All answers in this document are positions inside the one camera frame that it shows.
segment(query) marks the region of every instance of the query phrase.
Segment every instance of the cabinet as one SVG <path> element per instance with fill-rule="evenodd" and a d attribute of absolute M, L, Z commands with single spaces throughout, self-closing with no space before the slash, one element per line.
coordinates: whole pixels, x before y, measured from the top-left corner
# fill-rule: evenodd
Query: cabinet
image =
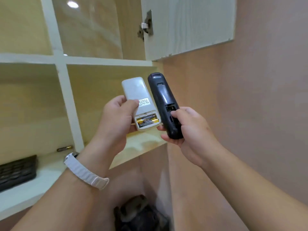
<path fill-rule="evenodd" d="M 0 193 L 0 220 L 33 205 L 90 141 L 121 81 L 163 73 L 155 60 L 232 40 L 236 0 L 0 0 L 0 163 L 39 155 L 36 179 Z M 137 37 L 152 10 L 153 35 Z M 116 167 L 164 144 L 128 136 Z"/>

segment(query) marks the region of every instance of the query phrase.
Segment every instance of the open cabinet door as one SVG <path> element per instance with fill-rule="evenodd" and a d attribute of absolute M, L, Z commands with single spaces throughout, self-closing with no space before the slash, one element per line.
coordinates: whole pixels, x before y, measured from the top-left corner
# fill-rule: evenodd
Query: open cabinet door
<path fill-rule="evenodd" d="M 230 41 L 236 0 L 141 0 L 142 19 L 152 10 L 153 35 L 144 34 L 146 60 Z"/>

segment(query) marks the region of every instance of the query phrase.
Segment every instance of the white watch strap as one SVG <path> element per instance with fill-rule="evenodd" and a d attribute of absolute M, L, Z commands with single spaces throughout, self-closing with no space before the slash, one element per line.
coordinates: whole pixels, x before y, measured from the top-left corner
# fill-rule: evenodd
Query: white watch strap
<path fill-rule="evenodd" d="M 104 189 L 105 186 L 107 186 L 109 183 L 109 178 L 102 178 L 92 173 L 90 170 L 84 167 L 73 155 L 69 155 L 64 163 L 73 174 L 75 174 L 89 185 L 98 188 L 99 190 Z"/>

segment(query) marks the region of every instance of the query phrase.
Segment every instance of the forearm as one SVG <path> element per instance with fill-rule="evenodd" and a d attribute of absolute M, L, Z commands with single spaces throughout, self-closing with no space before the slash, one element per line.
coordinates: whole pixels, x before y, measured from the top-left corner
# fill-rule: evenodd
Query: forearm
<path fill-rule="evenodd" d="M 307 230 L 308 208 L 223 147 L 204 154 L 203 170 L 250 230 Z"/>
<path fill-rule="evenodd" d="M 103 162 L 96 160 L 92 155 L 96 150 L 95 145 L 88 145 L 77 159 L 90 171 L 105 177 L 112 159 L 106 154 Z M 98 193 L 97 188 L 83 182 L 67 169 L 13 231 L 83 230 Z"/>

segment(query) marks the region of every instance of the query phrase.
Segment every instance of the hand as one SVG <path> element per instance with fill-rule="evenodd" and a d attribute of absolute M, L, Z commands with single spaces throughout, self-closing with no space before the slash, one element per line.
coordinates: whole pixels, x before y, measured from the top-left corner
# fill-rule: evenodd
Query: hand
<path fill-rule="evenodd" d="M 180 107 L 172 111 L 171 115 L 182 124 L 181 130 L 183 139 L 173 140 L 167 134 L 162 134 L 163 140 L 174 143 L 181 148 L 183 155 L 193 164 L 202 167 L 206 153 L 221 146 L 213 135 L 207 121 L 199 113 L 189 107 Z M 163 126 L 157 127 L 160 131 L 165 131 Z"/>
<path fill-rule="evenodd" d="M 126 100 L 125 96 L 117 96 L 109 101 L 104 109 L 97 131 L 78 156 L 92 172 L 104 175 L 113 158 L 124 149 L 126 135 L 137 131 L 132 125 L 133 112 L 139 106 L 139 100 Z"/>

